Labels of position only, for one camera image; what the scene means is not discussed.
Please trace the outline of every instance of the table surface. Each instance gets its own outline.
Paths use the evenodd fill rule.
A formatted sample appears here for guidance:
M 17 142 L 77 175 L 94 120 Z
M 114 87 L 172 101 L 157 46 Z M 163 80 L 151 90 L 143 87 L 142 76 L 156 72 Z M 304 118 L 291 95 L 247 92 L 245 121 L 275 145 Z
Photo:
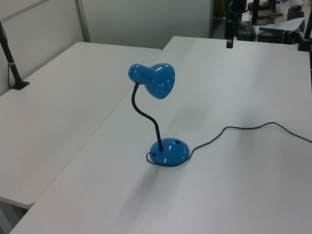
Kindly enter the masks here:
M 163 100 L 138 107 L 190 150 L 228 125 L 276 121 L 312 139 L 309 54 L 296 46 L 173 37 L 156 63 L 175 69 Z M 12 234 L 310 234 L 312 144 L 276 126 L 227 130 L 177 168 L 146 162 L 153 124 L 122 99 Z
M 30 208 L 159 53 L 80 42 L 1 96 L 0 200 Z

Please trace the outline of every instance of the black cable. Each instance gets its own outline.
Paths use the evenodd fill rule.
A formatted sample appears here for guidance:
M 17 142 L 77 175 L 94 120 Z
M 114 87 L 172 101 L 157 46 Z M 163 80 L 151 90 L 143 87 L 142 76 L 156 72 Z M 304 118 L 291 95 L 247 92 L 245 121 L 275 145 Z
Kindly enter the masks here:
M 249 11 L 249 10 L 248 10 L 248 11 Z M 247 14 L 248 11 L 246 11 L 242 16 L 244 16 L 245 14 Z M 249 13 L 249 14 L 250 14 L 250 13 Z
M 276 122 L 268 122 L 268 123 L 262 124 L 262 125 L 260 125 L 260 126 L 258 126 L 258 127 L 252 127 L 252 128 L 241 128 L 241 127 L 227 126 L 227 127 L 225 127 L 225 128 L 222 130 L 222 132 L 221 132 L 219 135 L 217 135 L 217 136 L 216 136 L 214 139 L 212 139 L 211 141 L 209 141 L 209 142 L 207 142 L 207 143 L 205 143 L 205 144 L 202 144 L 202 145 L 199 145 L 199 146 L 195 147 L 195 148 L 193 149 L 193 151 L 191 152 L 189 158 L 186 160 L 186 162 L 189 161 L 189 160 L 191 159 L 191 157 L 193 156 L 193 153 L 194 153 L 195 150 L 197 150 L 197 149 L 199 149 L 199 148 L 201 148 L 201 147 L 204 147 L 204 146 L 206 146 L 206 145 L 209 145 L 210 143 L 214 142 L 214 141 L 217 140 L 217 139 L 224 133 L 224 131 L 225 131 L 226 129 L 228 129 L 228 128 L 241 129 L 241 130 L 252 130 L 252 129 L 262 128 L 263 126 L 266 126 L 266 125 L 268 125 L 268 124 L 275 124 L 275 125 L 281 127 L 282 129 L 284 129 L 285 131 L 287 131 L 288 133 L 294 135 L 295 137 L 301 138 L 301 139 L 303 139 L 303 140 L 306 140 L 306 141 L 312 143 L 311 140 L 308 140 L 308 139 L 306 139 L 306 138 L 304 138 L 304 137 L 302 137 L 302 136 L 299 136 L 299 135 L 297 135 L 297 134 L 295 134 L 295 133 L 292 133 L 291 131 L 289 131 L 288 129 L 286 129 L 285 127 L 283 127 L 282 125 L 280 125 L 280 124 L 278 124 L 278 123 L 276 123 Z M 151 161 L 148 159 L 148 155 L 149 155 L 149 154 L 154 154 L 154 153 L 149 152 L 149 153 L 146 155 L 147 161 L 148 161 L 149 163 L 151 163 L 151 164 L 158 165 L 158 164 L 156 164 L 156 163 L 154 163 L 154 162 L 151 162 Z

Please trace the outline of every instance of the lamp base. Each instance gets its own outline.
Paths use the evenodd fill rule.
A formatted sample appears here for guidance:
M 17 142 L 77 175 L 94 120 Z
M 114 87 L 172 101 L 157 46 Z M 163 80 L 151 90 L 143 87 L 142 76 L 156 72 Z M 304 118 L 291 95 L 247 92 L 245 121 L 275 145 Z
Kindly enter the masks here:
M 185 142 L 176 138 L 161 139 L 162 151 L 159 150 L 158 142 L 151 147 L 151 160 L 161 166 L 174 167 L 184 163 L 190 155 L 189 147 Z

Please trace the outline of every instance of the paper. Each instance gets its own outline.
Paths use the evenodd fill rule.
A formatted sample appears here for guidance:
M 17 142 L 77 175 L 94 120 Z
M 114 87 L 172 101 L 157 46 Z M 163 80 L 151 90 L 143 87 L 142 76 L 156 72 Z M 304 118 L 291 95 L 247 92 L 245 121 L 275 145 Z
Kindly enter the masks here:
M 299 28 L 300 24 L 304 20 L 304 17 L 292 19 L 286 22 L 276 23 L 276 24 L 268 24 L 265 26 L 260 26 L 261 28 L 271 28 L 271 29 L 279 29 L 284 31 L 294 31 Z

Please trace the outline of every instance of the blue lamp shade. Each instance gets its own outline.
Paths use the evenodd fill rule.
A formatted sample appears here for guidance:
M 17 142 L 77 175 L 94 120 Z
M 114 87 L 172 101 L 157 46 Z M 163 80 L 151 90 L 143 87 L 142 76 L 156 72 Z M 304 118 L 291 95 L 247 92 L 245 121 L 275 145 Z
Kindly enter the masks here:
M 160 63 L 151 67 L 134 64 L 129 69 L 129 78 L 144 84 L 147 91 L 158 99 L 163 99 L 171 92 L 175 84 L 175 70 L 167 63 Z

